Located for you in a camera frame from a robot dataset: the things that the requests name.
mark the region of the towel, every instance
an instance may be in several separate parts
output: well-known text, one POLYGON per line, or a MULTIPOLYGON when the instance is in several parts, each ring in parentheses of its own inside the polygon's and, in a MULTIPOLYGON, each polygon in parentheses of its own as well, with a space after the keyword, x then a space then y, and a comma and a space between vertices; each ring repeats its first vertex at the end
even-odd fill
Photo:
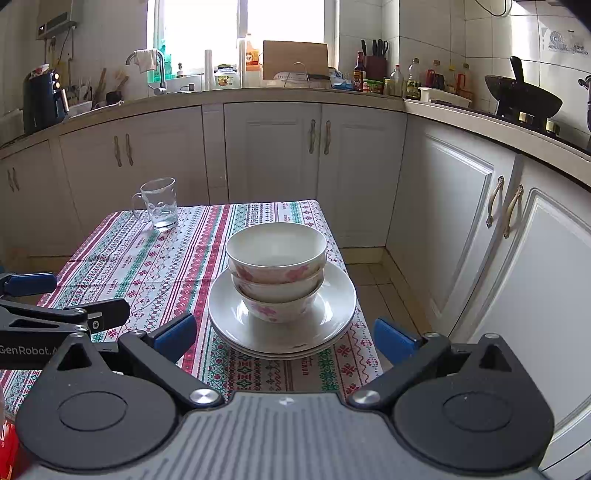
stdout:
POLYGON ((156 49, 151 48, 149 50, 136 50, 135 64, 139 66, 140 73, 156 70, 156 67, 158 66, 156 49))

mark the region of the blue gripper pad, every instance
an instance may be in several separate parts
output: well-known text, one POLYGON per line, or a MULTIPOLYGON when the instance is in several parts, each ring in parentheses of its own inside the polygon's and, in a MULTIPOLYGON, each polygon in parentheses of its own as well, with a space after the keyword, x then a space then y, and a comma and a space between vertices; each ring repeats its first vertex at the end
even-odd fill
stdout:
POLYGON ((374 324, 374 343, 393 365, 405 361, 421 346, 419 339, 412 338, 381 318, 374 324))
POLYGON ((170 360, 172 363, 178 362, 197 338, 197 322, 195 317, 188 314, 176 325, 166 328, 162 334, 154 338, 153 348, 160 355, 170 360))
POLYGON ((4 284, 4 293, 11 297, 26 297, 49 293, 57 288, 57 279, 53 273, 32 273, 13 275, 4 284))

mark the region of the water heater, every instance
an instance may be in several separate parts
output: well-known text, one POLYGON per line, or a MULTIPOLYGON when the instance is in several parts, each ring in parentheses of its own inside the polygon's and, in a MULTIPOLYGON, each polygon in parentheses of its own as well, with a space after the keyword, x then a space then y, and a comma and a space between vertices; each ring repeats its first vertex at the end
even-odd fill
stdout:
POLYGON ((37 15, 37 40, 45 40, 76 25, 83 0, 41 0, 37 15))

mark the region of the faucet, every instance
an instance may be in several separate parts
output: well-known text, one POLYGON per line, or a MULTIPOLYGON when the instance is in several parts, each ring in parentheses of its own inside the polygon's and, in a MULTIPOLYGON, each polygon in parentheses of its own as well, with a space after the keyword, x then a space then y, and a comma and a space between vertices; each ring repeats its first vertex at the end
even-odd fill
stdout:
MULTIPOLYGON (((158 63, 160 64, 160 86, 159 87, 152 87, 148 85, 152 90, 154 90, 154 95, 163 95, 166 93, 166 80, 164 79, 164 56, 162 52, 156 50, 156 55, 158 57, 158 63)), ((133 52, 127 60, 125 61, 126 65, 131 65, 131 59, 135 57, 135 52, 133 52)))

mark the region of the window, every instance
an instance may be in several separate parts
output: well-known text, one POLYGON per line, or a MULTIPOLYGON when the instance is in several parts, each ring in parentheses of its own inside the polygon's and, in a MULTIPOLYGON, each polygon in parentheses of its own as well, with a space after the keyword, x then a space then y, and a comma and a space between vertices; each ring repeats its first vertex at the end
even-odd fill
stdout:
POLYGON ((148 45, 166 44, 173 70, 202 69, 204 51, 213 51, 213 64, 235 64, 238 31, 262 40, 325 42, 325 3, 333 0, 150 0, 148 45), (244 19, 239 11, 247 12, 244 19))

